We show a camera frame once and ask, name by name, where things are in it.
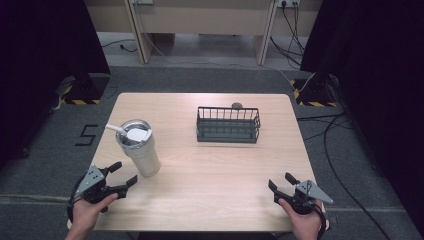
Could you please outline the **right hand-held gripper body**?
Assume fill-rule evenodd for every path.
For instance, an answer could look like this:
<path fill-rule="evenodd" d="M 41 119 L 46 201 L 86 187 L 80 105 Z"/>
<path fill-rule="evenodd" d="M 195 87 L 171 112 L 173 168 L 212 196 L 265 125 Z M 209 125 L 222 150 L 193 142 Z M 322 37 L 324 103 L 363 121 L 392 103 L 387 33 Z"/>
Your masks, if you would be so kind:
<path fill-rule="evenodd" d="M 274 202 L 277 203 L 282 198 L 291 205 L 296 213 L 301 215 L 311 213 L 317 200 L 329 204 L 333 203 L 333 199 L 311 180 L 306 180 L 293 186 L 295 187 L 293 195 L 288 195 L 279 189 L 278 193 L 273 193 Z"/>

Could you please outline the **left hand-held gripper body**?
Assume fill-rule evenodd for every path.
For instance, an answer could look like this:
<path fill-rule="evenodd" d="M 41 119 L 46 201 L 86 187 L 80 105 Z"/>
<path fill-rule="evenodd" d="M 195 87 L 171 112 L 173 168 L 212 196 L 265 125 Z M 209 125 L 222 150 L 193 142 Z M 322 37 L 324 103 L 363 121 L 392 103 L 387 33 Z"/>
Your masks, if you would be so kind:
<path fill-rule="evenodd" d="M 125 184 L 119 186 L 107 185 L 106 177 L 109 174 L 107 168 L 98 168 L 96 165 L 91 165 L 77 184 L 75 196 L 84 198 L 92 204 L 98 203 L 114 193 L 118 194 L 118 198 L 125 198 L 129 190 Z"/>

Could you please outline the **cream tumbler cup with lid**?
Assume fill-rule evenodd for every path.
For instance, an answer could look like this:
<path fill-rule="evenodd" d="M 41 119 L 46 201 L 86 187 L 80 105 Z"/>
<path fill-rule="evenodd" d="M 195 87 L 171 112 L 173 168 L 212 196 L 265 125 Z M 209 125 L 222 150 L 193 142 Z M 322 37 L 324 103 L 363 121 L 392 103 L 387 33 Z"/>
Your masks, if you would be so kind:
<path fill-rule="evenodd" d="M 155 175 L 160 170 L 161 163 L 149 123 L 133 119 L 124 122 L 121 128 L 126 131 L 126 135 L 117 133 L 115 138 L 122 151 L 133 161 L 143 177 Z"/>

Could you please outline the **dark wire basket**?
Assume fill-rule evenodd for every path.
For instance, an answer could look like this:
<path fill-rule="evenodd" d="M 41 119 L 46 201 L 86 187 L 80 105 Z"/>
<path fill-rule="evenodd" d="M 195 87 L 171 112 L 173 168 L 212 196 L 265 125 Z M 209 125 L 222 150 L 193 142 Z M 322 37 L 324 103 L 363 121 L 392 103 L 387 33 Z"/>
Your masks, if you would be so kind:
<path fill-rule="evenodd" d="M 198 142 L 256 143 L 261 127 L 258 108 L 197 108 Z"/>

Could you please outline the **person's right hand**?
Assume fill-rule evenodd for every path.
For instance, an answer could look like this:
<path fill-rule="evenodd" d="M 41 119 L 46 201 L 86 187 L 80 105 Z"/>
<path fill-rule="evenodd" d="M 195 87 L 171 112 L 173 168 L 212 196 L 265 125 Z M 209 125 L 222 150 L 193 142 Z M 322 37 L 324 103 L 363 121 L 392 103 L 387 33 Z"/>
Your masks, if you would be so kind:
<path fill-rule="evenodd" d="M 301 215 L 296 213 L 284 199 L 280 198 L 278 203 L 288 215 L 292 223 L 293 234 L 297 240 L 318 240 L 321 219 L 317 213 Z"/>

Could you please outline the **person's left hand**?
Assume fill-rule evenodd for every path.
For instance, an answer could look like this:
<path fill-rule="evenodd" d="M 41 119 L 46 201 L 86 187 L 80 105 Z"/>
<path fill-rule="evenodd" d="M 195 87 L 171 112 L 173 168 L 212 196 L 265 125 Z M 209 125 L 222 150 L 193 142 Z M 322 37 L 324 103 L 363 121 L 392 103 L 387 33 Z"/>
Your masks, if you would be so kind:
<path fill-rule="evenodd" d="M 117 198 L 117 194 L 111 194 L 95 204 L 89 203 L 84 198 L 76 200 L 73 208 L 72 229 L 80 231 L 93 230 L 101 211 Z"/>

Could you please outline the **white straw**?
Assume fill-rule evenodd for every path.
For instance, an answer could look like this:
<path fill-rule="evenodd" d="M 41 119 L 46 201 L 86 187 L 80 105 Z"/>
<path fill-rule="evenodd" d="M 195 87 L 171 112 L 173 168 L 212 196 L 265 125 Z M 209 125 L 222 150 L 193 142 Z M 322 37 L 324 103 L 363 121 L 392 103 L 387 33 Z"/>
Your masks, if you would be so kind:
<path fill-rule="evenodd" d="M 127 136 L 127 132 L 125 131 L 125 129 L 123 129 L 123 128 L 119 127 L 119 126 L 114 126 L 114 125 L 111 125 L 111 124 L 106 124 L 105 125 L 105 128 L 106 129 L 109 129 L 109 130 L 113 130 L 113 131 L 115 131 L 117 133 L 120 133 L 123 136 Z"/>

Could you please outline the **black stand base striped tape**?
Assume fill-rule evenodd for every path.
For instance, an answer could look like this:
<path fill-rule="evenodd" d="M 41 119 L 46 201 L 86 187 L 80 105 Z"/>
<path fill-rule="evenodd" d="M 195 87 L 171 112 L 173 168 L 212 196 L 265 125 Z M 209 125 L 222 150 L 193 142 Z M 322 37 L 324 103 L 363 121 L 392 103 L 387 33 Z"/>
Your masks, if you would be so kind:
<path fill-rule="evenodd" d="M 62 104 L 97 105 L 110 80 L 108 74 L 87 73 L 72 77 L 61 97 Z"/>
<path fill-rule="evenodd" d="M 305 78 L 290 80 L 295 101 L 301 106 L 336 107 L 334 94 L 326 78 L 312 73 Z"/>

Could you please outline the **black curtain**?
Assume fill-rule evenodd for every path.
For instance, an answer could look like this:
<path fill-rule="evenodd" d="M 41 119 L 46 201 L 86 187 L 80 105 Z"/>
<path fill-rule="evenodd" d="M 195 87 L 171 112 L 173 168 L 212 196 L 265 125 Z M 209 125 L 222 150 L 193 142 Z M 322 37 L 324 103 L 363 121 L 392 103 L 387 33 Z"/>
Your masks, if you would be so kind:
<path fill-rule="evenodd" d="M 0 0 L 0 169 L 22 155 L 65 78 L 109 72 L 84 0 Z"/>
<path fill-rule="evenodd" d="M 424 237 L 424 0 L 322 0 L 301 67 L 338 78 L 373 160 Z"/>

